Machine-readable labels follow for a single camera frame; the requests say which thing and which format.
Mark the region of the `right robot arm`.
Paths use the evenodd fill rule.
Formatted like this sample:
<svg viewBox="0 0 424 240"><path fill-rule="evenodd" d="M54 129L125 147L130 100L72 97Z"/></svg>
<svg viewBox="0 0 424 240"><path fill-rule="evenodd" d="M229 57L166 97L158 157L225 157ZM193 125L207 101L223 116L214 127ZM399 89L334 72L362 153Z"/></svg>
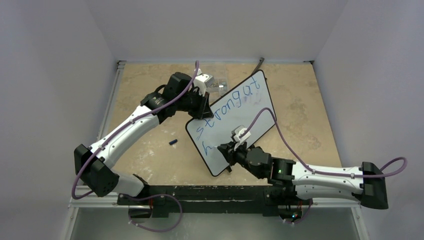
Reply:
<svg viewBox="0 0 424 240"><path fill-rule="evenodd" d="M288 204L313 198L347 199L361 206L386 210L389 207L382 171L371 162L356 167L304 166L299 161L274 157L260 147L221 144L217 150L230 166L239 164L258 179L281 187L280 196Z"/></svg>

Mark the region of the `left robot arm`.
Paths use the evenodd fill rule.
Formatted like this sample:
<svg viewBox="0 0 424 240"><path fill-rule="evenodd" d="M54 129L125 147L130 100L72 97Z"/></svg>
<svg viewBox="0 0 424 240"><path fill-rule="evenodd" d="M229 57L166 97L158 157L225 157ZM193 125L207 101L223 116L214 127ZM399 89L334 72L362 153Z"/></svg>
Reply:
<svg viewBox="0 0 424 240"><path fill-rule="evenodd" d="M104 197L109 193L128 195L138 205L149 199L148 183L136 174L113 171L121 156L144 134L162 124L176 112L186 112L196 120L213 118L207 88L214 82L207 73L191 77L172 74L167 84L147 94L133 113L112 132L91 144L80 144L73 152L76 179L91 193Z"/></svg>

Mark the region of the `white whiteboard black frame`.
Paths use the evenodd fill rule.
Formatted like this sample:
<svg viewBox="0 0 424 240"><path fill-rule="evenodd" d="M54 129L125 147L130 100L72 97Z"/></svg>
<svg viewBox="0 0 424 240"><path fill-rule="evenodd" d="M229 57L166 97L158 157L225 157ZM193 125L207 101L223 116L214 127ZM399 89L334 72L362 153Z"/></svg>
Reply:
<svg viewBox="0 0 424 240"><path fill-rule="evenodd" d="M246 141L251 146L275 125L273 116L276 113L264 71L258 70L237 84L210 109L213 118L191 119L185 130L210 174L216 177L229 165L217 147L232 141L234 129L247 128L256 120Z"/></svg>

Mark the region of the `blue marker cap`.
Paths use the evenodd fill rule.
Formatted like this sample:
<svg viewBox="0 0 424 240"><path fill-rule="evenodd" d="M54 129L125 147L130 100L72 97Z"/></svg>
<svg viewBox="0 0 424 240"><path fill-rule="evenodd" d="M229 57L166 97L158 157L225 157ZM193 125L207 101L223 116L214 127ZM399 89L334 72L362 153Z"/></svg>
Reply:
<svg viewBox="0 0 424 240"><path fill-rule="evenodd" d="M172 146L172 145L176 144L177 142L178 142L178 140L177 139L174 139L174 140L170 141L168 144L170 146Z"/></svg>

